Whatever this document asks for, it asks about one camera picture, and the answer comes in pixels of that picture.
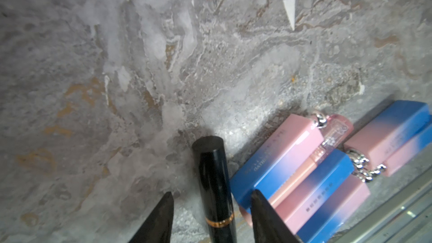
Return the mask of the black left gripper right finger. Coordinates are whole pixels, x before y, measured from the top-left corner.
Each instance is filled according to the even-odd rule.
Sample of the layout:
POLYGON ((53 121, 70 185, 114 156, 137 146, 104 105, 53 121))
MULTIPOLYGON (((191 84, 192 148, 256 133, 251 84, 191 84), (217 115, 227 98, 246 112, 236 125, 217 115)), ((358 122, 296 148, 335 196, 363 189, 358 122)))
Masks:
POLYGON ((259 190, 252 192, 251 205, 256 243, 299 242, 259 190))

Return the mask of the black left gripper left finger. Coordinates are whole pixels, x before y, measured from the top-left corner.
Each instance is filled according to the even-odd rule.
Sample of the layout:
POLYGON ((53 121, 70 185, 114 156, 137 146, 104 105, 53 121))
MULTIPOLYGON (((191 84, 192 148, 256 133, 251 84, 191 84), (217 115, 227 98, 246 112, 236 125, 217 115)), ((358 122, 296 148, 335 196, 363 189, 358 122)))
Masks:
POLYGON ((170 243, 173 217, 173 195, 166 192, 129 243, 170 243))

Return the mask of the pink blue lipstick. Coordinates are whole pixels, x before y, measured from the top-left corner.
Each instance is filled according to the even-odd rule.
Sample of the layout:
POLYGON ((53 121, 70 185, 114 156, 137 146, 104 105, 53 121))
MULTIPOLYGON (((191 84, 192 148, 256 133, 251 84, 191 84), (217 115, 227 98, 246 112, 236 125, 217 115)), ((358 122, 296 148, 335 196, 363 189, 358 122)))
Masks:
POLYGON ((364 155, 376 167, 430 119, 427 103, 397 100, 344 143, 344 149, 364 155))
POLYGON ((370 196, 368 185, 349 176, 297 232, 304 243, 326 243, 370 196))
POLYGON ((430 120, 412 138, 395 151, 384 162, 384 176, 390 177, 432 142, 432 121, 430 120))
POLYGON ((256 189, 271 198, 322 144, 321 129, 327 122, 322 114, 289 115, 231 178, 231 192, 239 207, 250 213, 256 189))
POLYGON ((335 149, 277 206, 277 214, 292 234, 297 234, 353 171, 350 157, 335 149))

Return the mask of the pink blue lipstick bottom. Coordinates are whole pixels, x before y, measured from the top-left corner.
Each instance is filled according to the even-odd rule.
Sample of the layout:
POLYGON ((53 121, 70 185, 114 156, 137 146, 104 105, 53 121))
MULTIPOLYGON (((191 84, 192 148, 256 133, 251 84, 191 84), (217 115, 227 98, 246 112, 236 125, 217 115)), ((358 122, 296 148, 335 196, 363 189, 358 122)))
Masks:
POLYGON ((370 196, 368 185, 349 176, 297 232, 304 243, 326 243, 370 196))

